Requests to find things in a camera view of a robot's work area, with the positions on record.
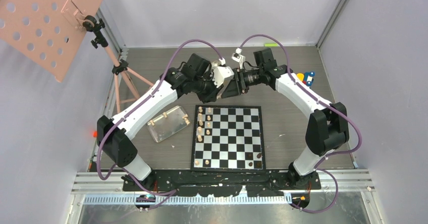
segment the light purple wall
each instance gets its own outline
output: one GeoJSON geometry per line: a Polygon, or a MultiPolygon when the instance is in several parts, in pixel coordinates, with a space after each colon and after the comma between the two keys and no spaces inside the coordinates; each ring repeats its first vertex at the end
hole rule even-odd
{"type": "Polygon", "coordinates": [[[426,223],[427,8],[428,0],[350,0],[321,49],[333,94],[362,131],[357,162],[390,223],[426,223]]]}
{"type": "Polygon", "coordinates": [[[62,83],[0,40],[0,223],[64,221],[112,77],[112,63],[91,39],[62,83]]]}
{"type": "Polygon", "coordinates": [[[128,47],[170,47],[192,38],[237,46],[259,33],[286,45],[315,44],[339,0],[105,1],[128,47]]]}

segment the tripod clamp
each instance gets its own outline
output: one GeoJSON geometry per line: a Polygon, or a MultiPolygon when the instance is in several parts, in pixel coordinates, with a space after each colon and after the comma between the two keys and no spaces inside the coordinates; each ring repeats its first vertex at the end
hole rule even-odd
{"type": "Polygon", "coordinates": [[[82,25],[85,27],[86,31],[93,32],[95,34],[95,39],[91,41],[95,48],[98,48],[98,44],[102,47],[107,47],[109,45],[104,35],[101,33],[101,29],[105,28],[105,24],[102,19],[100,19],[98,23],[93,16],[86,16],[82,25]]]}

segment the gray floor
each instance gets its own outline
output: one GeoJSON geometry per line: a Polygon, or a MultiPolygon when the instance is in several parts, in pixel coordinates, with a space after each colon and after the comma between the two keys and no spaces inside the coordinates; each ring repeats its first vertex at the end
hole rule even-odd
{"type": "MultiPolygon", "coordinates": [[[[247,60],[254,63],[253,52],[260,49],[259,47],[246,47],[243,54],[247,60]]],[[[333,101],[333,96],[327,82],[327,77],[321,63],[318,51],[315,47],[299,46],[288,47],[291,68],[295,73],[304,73],[315,71],[314,90],[321,97],[333,101]]],[[[149,49],[133,48],[129,50],[127,61],[130,67],[147,78],[155,82],[165,70],[171,55],[175,48],[149,49]]],[[[230,58],[235,48],[219,48],[220,53],[225,58],[230,58]]],[[[273,48],[274,57],[279,65],[285,64],[285,55],[279,47],[273,48]]],[[[209,60],[216,60],[217,55],[211,48],[185,48],[173,62],[173,67],[178,67],[180,62],[187,61],[192,53],[197,53],[209,60]]],[[[227,60],[226,63],[232,68],[237,63],[227,60]]],[[[143,95],[148,86],[142,81],[133,77],[134,84],[141,95],[143,95]]],[[[132,95],[125,84],[120,87],[121,99],[131,98],[132,95]]],[[[194,119],[194,107],[200,104],[195,94],[184,95],[165,110],[176,105],[181,105],[190,116],[194,119]]],[[[305,133],[307,119],[300,110],[286,97],[278,94],[265,85],[257,85],[250,88],[246,95],[239,97],[220,99],[210,104],[219,105],[260,105],[263,115],[263,131],[265,142],[266,165],[269,169],[281,168],[286,169],[305,148],[305,133]]],[[[133,143],[138,149],[142,158],[154,169],[188,169],[190,168],[190,155],[192,143],[192,125],[189,125],[179,133],[169,139],[155,143],[148,132],[147,127],[143,127],[133,143]]],[[[101,167],[107,168],[112,165],[108,157],[101,159],[101,167]]],[[[336,155],[325,161],[321,167],[325,168],[353,168],[351,157],[347,154],[336,155]]]]}

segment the pink perforated panel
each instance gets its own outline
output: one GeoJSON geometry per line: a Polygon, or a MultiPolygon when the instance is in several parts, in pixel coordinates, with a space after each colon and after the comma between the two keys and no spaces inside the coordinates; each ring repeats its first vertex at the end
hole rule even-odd
{"type": "Polygon", "coordinates": [[[0,0],[0,38],[62,81],[102,0],[0,0]]]}

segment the black and white chessboard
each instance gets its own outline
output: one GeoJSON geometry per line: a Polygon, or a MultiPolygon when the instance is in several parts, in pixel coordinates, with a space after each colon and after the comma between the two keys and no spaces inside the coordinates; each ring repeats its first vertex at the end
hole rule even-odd
{"type": "Polygon", "coordinates": [[[261,107],[197,105],[190,169],[227,172],[264,171],[266,164],[261,107]],[[198,131],[199,107],[202,107],[203,119],[201,132],[198,131]],[[198,141],[198,135],[202,137],[202,141],[198,141]]]}

